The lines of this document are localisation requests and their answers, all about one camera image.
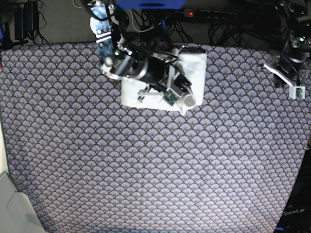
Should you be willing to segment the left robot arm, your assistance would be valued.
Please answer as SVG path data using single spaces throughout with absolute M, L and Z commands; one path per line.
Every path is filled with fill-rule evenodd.
M 285 42 L 273 65 L 296 85 L 302 85 L 311 71 L 311 2 L 277 0 L 276 8 L 285 22 Z

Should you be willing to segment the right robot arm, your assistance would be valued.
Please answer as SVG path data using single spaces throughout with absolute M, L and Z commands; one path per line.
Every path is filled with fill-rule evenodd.
M 129 78 L 146 84 L 138 92 L 138 100 L 160 95 L 168 103 L 175 103 L 190 93 L 191 82 L 180 66 L 182 47 L 169 43 L 165 17 L 156 17 L 152 10 L 143 9 L 148 28 L 128 30 L 134 21 L 132 10 L 125 10 L 114 0 L 83 0 L 90 15 L 90 27 L 99 49 L 101 72 L 106 77 Z

